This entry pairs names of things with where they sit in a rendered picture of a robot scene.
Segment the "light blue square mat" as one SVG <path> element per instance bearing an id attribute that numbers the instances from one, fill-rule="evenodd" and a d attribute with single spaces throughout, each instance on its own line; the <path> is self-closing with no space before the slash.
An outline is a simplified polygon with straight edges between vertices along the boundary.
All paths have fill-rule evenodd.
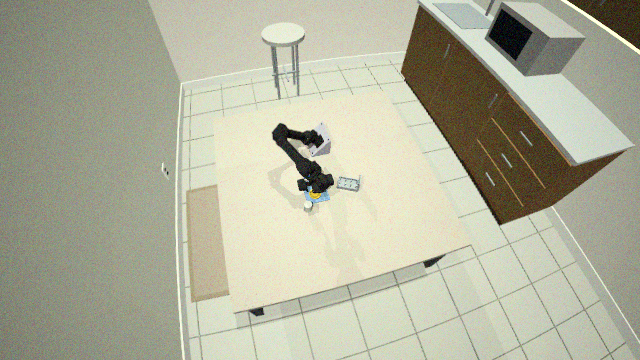
<path id="1" fill-rule="evenodd" d="M 327 189 L 324 192 L 321 192 L 321 196 L 318 199 L 312 199 L 309 196 L 309 192 L 310 192 L 310 190 L 312 190 L 312 186 L 307 186 L 307 188 L 308 188 L 308 192 L 304 191 L 304 194 L 305 194 L 305 197 L 306 197 L 306 201 L 311 201 L 312 204 L 313 204 L 313 203 L 318 203 L 318 202 L 330 200 L 330 197 L 329 197 Z"/>

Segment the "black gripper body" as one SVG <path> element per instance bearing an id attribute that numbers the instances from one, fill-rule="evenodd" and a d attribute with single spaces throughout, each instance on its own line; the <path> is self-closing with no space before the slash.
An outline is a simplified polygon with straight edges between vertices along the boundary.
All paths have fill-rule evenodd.
<path id="1" fill-rule="evenodd" d="M 334 184 L 334 180 L 333 180 L 332 175 L 331 174 L 326 174 L 325 176 L 328 179 L 328 181 L 330 182 L 330 186 L 333 185 Z M 297 184 L 298 184 L 299 191 L 304 191 L 304 190 L 307 189 L 307 186 L 311 186 L 311 182 L 310 181 L 305 182 L 304 178 L 303 179 L 298 179 L 297 180 Z"/>

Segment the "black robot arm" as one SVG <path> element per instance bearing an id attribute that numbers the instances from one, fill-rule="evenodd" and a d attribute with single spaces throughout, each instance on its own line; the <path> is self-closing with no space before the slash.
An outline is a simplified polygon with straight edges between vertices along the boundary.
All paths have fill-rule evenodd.
<path id="1" fill-rule="evenodd" d="M 330 182 L 323 174 L 322 168 L 316 161 L 310 161 L 304 158 L 287 140 L 287 138 L 301 140 L 304 145 L 315 144 L 318 148 L 323 142 L 321 134 L 318 136 L 318 132 L 314 129 L 306 130 L 304 132 L 288 129 L 284 124 L 280 123 L 276 129 L 272 132 L 273 140 L 275 143 L 283 149 L 283 151 L 293 160 L 296 165 L 296 169 L 300 175 L 311 182 L 312 192 L 321 193 L 324 192 L 330 186 Z M 310 177 L 308 177 L 310 175 Z M 315 182 L 312 182 L 314 180 Z"/>

